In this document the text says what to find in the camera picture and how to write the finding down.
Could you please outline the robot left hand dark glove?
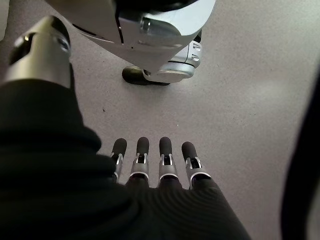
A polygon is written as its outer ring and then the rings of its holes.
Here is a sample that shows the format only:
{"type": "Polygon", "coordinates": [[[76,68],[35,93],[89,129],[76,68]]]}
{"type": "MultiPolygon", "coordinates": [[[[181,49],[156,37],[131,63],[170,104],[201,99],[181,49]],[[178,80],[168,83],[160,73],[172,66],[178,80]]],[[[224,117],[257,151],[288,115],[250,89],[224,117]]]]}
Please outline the robot left hand dark glove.
{"type": "Polygon", "coordinates": [[[17,39],[0,85],[3,240],[247,240],[217,184],[172,176],[116,182],[116,159],[79,109],[70,38],[55,16],[17,39]]]}

